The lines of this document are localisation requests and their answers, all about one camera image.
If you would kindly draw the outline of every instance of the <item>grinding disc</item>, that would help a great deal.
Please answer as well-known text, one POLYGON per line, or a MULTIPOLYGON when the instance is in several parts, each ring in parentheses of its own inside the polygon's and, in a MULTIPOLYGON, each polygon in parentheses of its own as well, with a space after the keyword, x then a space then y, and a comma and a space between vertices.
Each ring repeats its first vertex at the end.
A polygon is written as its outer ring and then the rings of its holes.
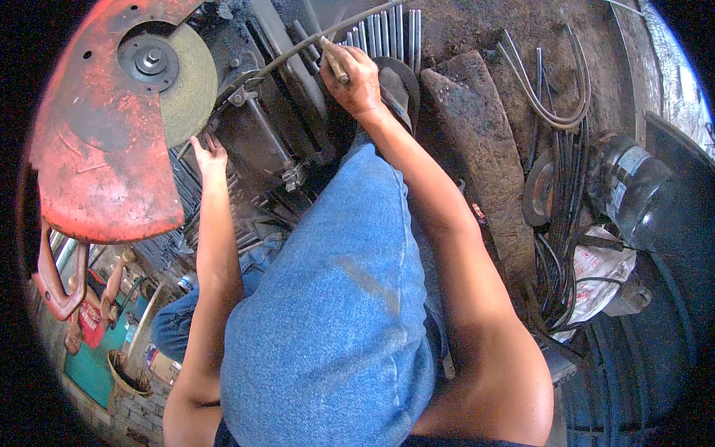
POLYGON ((159 93, 164 135, 171 148, 206 125, 216 101, 218 76, 211 52, 190 26, 178 26, 167 42, 179 58, 174 84, 159 93))
POLYGON ((553 204, 553 163, 545 151, 534 163, 526 184, 521 210, 524 220, 532 227, 546 225, 551 218, 553 204))

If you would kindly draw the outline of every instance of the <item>left hand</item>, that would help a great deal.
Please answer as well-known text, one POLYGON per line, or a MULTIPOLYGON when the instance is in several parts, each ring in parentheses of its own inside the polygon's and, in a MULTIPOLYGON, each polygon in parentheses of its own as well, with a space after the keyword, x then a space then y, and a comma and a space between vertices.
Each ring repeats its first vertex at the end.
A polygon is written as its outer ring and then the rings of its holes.
POLYGON ((204 178, 212 177, 216 174, 226 175, 226 164, 228 163, 226 149, 224 149, 223 144, 221 144, 214 132, 206 131, 203 135, 209 147, 208 150, 201 146, 198 138, 189 138, 191 145, 194 147, 194 154, 196 155, 201 175, 204 178))

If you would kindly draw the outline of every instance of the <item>abrasive wheel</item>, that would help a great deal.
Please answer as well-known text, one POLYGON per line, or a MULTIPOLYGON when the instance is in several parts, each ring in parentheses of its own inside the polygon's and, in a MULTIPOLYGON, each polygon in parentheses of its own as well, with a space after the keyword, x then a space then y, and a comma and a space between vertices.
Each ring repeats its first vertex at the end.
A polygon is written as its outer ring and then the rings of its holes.
POLYGON ((130 76, 158 88, 168 148, 206 125, 218 76, 211 52, 190 26, 181 24, 169 36, 134 36, 122 43, 118 57, 130 76))

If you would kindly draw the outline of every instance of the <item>flip-flop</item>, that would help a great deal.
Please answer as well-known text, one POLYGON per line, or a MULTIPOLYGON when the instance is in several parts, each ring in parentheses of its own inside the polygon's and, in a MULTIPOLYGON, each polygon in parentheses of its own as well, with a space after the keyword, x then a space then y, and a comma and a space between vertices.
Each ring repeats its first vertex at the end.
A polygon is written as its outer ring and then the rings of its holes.
POLYGON ((392 110, 393 114, 405 125, 408 131, 415 136, 420 116, 420 82, 417 80, 415 72, 404 62, 392 57, 375 57, 373 61, 377 64, 380 71, 389 68, 402 80, 403 86, 408 94, 406 113, 404 104, 400 104, 388 89, 383 88, 382 84, 380 85, 380 94, 383 97, 384 103, 392 110))

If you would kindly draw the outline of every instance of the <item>finger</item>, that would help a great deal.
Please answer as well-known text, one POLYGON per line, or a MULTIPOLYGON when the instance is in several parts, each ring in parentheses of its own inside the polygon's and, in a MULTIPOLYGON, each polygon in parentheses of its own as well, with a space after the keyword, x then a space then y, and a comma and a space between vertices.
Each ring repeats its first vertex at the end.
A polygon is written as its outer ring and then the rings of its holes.
POLYGON ((340 46, 338 45, 338 48, 344 49, 350 55, 355 58, 356 61, 360 62, 361 64, 374 64, 373 60, 370 59, 370 57, 365 54, 365 52, 356 46, 340 46))
POLYGON ((216 149, 224 149, 223 144, 219 141, 219 137, 216 136, 216 133, 212 130, 209 130, 209 135, 211 136, 211 140, 214 144, 214 147, 216 149))
POLYGON ((324 62, 320 64, 320 76, 322 77, 322 81, 325 83, 327 89, 334 91, 335 89, 343 87, 343 85, 337 81, 335 73, 333 73, 330 68, 330 64, 328 64, 325 58, 323 58, 323 61, 324 62))
POLYGON ((204 132, 203 135, 204 135, 204 139, 206 140, 206 144, 209 147, 209 150, 213 154, 214 152, 216 152, 216 146, 214 145, 214 139, 211 137, 211 134, 208 131, 204 132))
POLYGON ((345 50, 347 48, 346 46, 335 45, 330 42, 326 43, 326 45, 330 45, 330 51, 333 56, 335 56, 337 62, 342 65, 349 77, 352 78, 351 74, 356 75, 360 71, 360 62, 358 62, 350 52, 345 50))
POLYGON ((189 138, 189 141, 191 142, 191 145, 194 147, 194 154, 196 155, 196 157, 199 157, 201 155, 201 152, 204 151, 204 148, 201 147, 201 143, 199 142, 199 139, 192 135, 189 138))

